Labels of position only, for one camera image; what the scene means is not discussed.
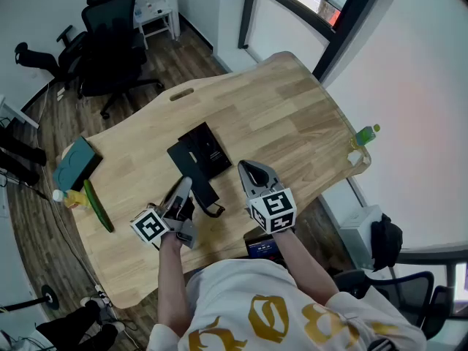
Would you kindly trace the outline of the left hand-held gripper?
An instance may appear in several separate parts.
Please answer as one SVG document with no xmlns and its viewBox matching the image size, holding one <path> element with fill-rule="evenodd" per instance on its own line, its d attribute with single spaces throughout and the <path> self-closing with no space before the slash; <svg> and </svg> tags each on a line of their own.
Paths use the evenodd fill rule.
<svg viewBox="0 0 468 351">
<path fill-rule="evenodd" d="M 188 176 L 181 177 L 166 194 L 165 204 L 149 203 L 130 222 L 130 226 L 143 242 L 160 249 L 162 237 L 167 233 L 174 233 L 183 245 L 194 248 L 197 228 L 192 221 L 195 206 L 189 197 L 191 188 L 192 179 Z"/>
</svg>

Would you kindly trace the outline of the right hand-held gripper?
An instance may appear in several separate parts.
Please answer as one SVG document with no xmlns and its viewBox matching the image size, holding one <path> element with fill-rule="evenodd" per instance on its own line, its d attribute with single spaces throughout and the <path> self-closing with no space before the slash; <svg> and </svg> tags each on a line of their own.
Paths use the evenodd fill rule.
<svg viewBox="0 0 468 351">
<path fill-rule="evenodd" d="M 290 188 L 284 189 L 276 171 L 252 160 L 241 160 L 238 172 L 247 197 L 264 191 L 270 193 L 249 198 L 250 217 L 267 234 L 285 231 L 295 226 L 297 207 Z"/>
</svg>

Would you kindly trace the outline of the person's right forearm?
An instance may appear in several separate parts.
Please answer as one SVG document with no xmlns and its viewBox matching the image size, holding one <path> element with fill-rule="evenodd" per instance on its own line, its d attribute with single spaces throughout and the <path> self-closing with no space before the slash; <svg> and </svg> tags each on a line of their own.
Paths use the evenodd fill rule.
<svg viewBox="0 0 468 351">
<path fill-rule="evenodd" d="M 274 233 L 273 239 L 300 291 L 323 306 L 339 292 L 331 276 L 291 229 Z"/>
</svg>

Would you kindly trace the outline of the person's left forearm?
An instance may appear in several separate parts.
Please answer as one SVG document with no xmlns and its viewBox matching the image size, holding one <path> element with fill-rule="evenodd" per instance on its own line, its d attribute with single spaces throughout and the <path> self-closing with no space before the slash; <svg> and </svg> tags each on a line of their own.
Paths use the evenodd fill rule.
<svg viewBox="0 0 468 351">
<path fill-rule="evenodd" d="M 158 321 L 179 337 L 188 330 L 192 313 L 186 294 L 181 262 L 182 243 L 175 233 L 166 234 L 159 249 Z"/>
</svg>

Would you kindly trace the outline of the black box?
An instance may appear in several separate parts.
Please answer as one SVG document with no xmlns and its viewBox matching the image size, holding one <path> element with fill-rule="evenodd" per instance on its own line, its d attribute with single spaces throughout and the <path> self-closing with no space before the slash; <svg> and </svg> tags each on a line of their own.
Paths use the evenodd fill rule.
<svg viewBox="0 0 468 351">
<path fill-rule="evenodd" d="M 182 135 L 178 140 L 183 142 L 193 154 L 198 167 L 208 180 L 217 177 L 232 166 L 206 122 Z"/>
</svg>

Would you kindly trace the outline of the black device with blue screen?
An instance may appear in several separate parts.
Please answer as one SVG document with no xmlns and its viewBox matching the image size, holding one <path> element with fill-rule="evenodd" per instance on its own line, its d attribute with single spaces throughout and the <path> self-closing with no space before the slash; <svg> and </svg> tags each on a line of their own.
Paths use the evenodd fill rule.
<svg viewBox="0 0 468 351">
<path fill-rule="evenodd" d="M 246 250 L 250 259 L 265 259 L 272 261 L 282 259 L 279 247 L 277 246 L 274 238 L 269 235 L 247 240 Z"/>
</svg>

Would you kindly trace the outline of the green cucumber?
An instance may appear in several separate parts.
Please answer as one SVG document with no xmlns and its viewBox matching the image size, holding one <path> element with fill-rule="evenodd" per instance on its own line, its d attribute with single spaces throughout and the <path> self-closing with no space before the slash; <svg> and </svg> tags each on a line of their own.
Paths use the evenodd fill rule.
<svg viewBox="0 0 468 351">
<path fill-rule="evenodd" d="M 86 196 L 91 204 L 94 213 L 96 214 L 98 220 L 101 222 L 102 226 L 109 232 L 112 233 L 114 231 L 113 223 L 110 220 L 105 208 L 101 204 L 100 199 L 98 198 L 92 183 L 85 179 L 83 182 L 84 189 L 86 192 Z"/>
</svg>

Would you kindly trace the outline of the yellow liquid bottle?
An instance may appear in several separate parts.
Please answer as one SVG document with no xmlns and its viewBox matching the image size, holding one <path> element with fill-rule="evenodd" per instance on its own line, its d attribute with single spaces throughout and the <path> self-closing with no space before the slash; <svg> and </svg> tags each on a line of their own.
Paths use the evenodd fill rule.
<svg viewBox="0 0 468 351">
<path fill-rule="evenodd" d="M 53 200 L 57 203 L 63 203 L 67 208 L 91 208 L 91 203 L 86 194 L 75 190 L 55 189 L 52 193 Z"/>
</svg>

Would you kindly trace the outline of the teal box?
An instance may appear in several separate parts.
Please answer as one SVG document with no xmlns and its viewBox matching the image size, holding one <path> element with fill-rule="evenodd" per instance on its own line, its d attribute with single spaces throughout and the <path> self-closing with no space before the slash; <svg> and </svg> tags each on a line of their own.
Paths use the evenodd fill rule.
<svg viewBox="0 0 468 351">
<path fill-rule="evenodd" d="M 84 180 L 89 179 L 101 161 L 102 156 L 84 137 L 80 136 L 71 145 L 53 173 L 56 187 L 63 192 L 80 191 Z"/>
</svg>

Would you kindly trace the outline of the white box appliance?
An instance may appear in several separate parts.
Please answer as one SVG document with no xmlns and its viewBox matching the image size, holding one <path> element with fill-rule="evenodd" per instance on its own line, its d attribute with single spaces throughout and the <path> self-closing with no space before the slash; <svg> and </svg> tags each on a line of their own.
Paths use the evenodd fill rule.
<svg viewBox="0 0 468 351">
<path fill-rule="evenodd" d="M 339 226 L 339 235 L 357 268 L 372 270 L 371 225 L 382 219 L 378 205 L 355 210 Z"/>
</svg>

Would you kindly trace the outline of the green drink bottle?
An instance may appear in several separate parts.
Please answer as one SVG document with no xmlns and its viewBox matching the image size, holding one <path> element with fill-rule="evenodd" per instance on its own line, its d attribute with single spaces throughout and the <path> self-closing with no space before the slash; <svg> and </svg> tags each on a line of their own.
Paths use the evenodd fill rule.
<svg viewBox="0 0 468 351">
<path fill-rule="evenodd" d="M 375 124 L 374 126 L 366 126 L 362 128 L 359 132 L 356 132 L 350 138 L 350 145 L 354 149 L 359 149 L 364 147 L 366 144 L 373 141 L 376 137 L 376 133 L 380 131 L 380 125 Z"/>
</svg>

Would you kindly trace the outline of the person's white printed shirt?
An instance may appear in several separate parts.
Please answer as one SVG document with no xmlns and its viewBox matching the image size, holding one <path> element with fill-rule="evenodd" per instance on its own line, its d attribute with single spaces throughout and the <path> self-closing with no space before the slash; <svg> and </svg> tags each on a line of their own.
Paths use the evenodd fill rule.
<svg viewBox="0 0 468 351">
<path fill-rule="evenodd" d="M 321 305 L 268 260 L 223 260 L 186 286 L 193 318 L 183 336 L 156 324 L 147 351 L 368 351 L 388 340 L 426 351 L 426 337 L 375 289 Z"/>
</svg>

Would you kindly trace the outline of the white power strip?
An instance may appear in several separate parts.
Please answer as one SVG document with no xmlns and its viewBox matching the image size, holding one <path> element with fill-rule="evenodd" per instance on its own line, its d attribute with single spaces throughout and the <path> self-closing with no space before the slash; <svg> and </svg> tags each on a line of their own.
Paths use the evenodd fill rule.
<svg viewBox="0 0 468 351">
<path fill-rule="evenodd" d="M 110 306 L 111 305 L 110 299 L 107 296 L 106 292 L 102 289 L 102 286 L 100 284 L 96 284 L 95 289 L 97 291 L 98 296 L 102 299 L 103 303 L 106 306 Z"/>
</svg>

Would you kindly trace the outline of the black bag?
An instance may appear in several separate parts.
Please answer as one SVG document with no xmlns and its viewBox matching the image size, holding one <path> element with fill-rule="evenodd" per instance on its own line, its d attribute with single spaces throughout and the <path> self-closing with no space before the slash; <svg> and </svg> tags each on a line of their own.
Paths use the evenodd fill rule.
<svg viewBox="0 0 468 351">
<path fill-rule="evenodd" d="M 382 214 L 380 221 L 371 223 L 371 253 L 374 260 L 373 272 L 392 268 L 397 261 L 403 244 L 403 232 L 391 218 Z"/>
</svg>

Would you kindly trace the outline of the black mesh office chair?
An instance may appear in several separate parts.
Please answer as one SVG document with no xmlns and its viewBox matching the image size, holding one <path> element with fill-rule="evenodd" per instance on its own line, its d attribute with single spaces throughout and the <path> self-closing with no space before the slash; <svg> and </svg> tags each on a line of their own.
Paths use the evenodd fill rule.
<svg viewBox="0 0 468 351">
<path fill-rule="evenodd" d="M 58 79 L 69 82 L 78 79 L 78 97 L 109 95 L 100 111 L 109 118 L 108 108 L 124 95 L 133 110 L 137 110 L 129 90 L 154 84 L 159 90 L 164 84 L 156 79 L 142 79 L 142 66 L 147 57 L 143 35 L 133 28 L 136 0 L 87 0 L 81 12 L 86 30 L 59 57 Z"/>
</svg>

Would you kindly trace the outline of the black disc base stand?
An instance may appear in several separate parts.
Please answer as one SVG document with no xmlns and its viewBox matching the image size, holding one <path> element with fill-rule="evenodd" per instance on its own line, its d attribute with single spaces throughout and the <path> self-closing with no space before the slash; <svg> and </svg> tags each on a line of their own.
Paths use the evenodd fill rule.
<svg viewBox="0 0 468 351">
<path fill-rule="evenodd" d="M 48 285 L 43 285 L 41 287 L 42 296 L 30 301 L 24 301 L 21 303 L 11 304 L 8 306 L 0 306 L 0 313 L 13 312 L 20 309 L 25 309 L 30 306 L 35 306 L 38 304 L 45 304 L 49 309 L 55 311 L 59 309 L 59 299 L 55 291 Z"/>
</svg>

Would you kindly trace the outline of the white side table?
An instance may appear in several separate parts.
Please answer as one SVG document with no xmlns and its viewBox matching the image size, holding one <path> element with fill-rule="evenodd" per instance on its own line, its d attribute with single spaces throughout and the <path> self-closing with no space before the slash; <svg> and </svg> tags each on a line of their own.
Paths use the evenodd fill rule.
<svg viewBox="0 0 468 351">
<path fill-rule="evenodd" d="M 167 0 L 135 0 L 134 22 L 143 35 L 146 50 L 150 37 L 168 32 L 172 40 L 176 38 L 172 14 Z"/>
</svg>

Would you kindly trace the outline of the dark blue office chair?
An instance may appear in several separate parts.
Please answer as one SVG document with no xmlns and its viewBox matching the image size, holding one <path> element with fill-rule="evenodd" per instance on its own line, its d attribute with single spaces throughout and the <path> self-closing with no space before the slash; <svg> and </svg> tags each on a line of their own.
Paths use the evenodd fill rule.
<svg viewBox="0 0 468 351">
<path fill-rule="evenodd" d="M 434 338 L 442 330 L 453 306 L 454 289 L 436 287 L 434 275 L 429 271 L 377 280 L 369 278 L 362 270 L 354 270 L 338 273 L 333 280 L 341 291 L 358 299 L 374 288 L 412 325 L 421 328 L 427 339 Z"/>
</svg>

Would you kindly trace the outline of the white desk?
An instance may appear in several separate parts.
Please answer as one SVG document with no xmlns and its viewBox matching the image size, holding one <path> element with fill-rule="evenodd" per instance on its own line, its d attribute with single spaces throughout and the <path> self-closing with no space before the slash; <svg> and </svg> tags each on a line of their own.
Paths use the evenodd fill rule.
<svg viewBox="0 0 468 351">
<path fill-rule="evenodd" d="M 21 111 L 20 109 L 14 107 L 14 106 L 11 106 L 7 101 L 6 101 L 6 98 L 3 94 L 0 94 L 0 112 L 3 110 L 3 109 L 6 109 L 9 113 L 13 114 L 13 116 L 19 120 L 21 123 L 27 123 L 29 125 L 31 125 L 33 128 L 35 129 L 39 129 L 39 124 L 34 121 L 32 118 L 30 118 L 29 116 L 27 116 L 23 111 Z"/>
</svg>

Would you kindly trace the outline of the black window frame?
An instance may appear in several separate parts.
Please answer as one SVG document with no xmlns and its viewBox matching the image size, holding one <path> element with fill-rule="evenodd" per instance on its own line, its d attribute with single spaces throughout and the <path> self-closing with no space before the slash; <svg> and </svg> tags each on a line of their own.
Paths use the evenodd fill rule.
<svg viewBox="0 0 468 351">
<path fill-rule="evenodd" d="M 325 48 L 312 74 L 325 85 L 332 84 L 368 42 L 394 0 L 320 0 L 317 11 L 301 0 L 272 0 L 303 21 Z M 238 48 L 249 48 L 256 0 L 244 0 Z"/>
</svg>

